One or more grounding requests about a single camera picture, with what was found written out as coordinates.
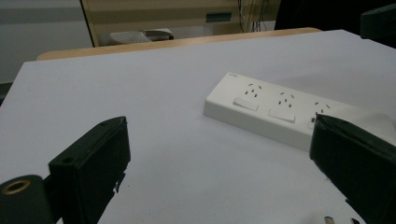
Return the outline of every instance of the wooden table edge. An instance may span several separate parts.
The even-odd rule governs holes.
[[[306,28],[266,31],[266,32],[258,32],[258,33],[212,35],[212,36],[184,38],[184,39],[166,40],[166,41],[158,41],[158,42],[149,42],[149,43],[138,43],[131,45],[106,46],[99,48],[56,50],[56,51],[49,51],[40,54],[37,57],[37,60],[42,61],[42,60],[51,60],[51,59],[84,57],[84,56],[138,51],[138,50],[146,50],[146,49],[172,48],[178,46],[188,46],[195,44],[214,43],[214,42],[239,40],[239,39],[261,38],[261,37],[282,36],[282,35],[300,35],[300,34],[308,34],[314,32],[320,32],[320,30],[316,28],[306,27]]]

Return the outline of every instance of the white power strip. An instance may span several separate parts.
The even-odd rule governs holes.
[[[388,116],[228,73],[205,100],[204,114],[308,151],[316,114],[349,121],[396,145]]]

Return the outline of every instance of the white paper surface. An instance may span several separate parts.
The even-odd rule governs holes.
[[[308,154],[203,115],[226,72],[375,109],[396,124],[396,50],[344,31],[25,63],[0,108],[0,181],[126,116],[132,161],[100,223],[347,223]]]

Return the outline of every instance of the white tabletop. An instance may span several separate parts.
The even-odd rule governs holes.
[[[396,50],[345,31],[25,63],[0,108],[0,182],[126,116],[132,161],[100,223],[348,223],[308,153],[203,115],[227,72],[374,109],[396,125]]]

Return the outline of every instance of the wall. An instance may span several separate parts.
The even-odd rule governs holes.
[[[78,0],[0,0],[0,84],[41,53],[91,46]]]

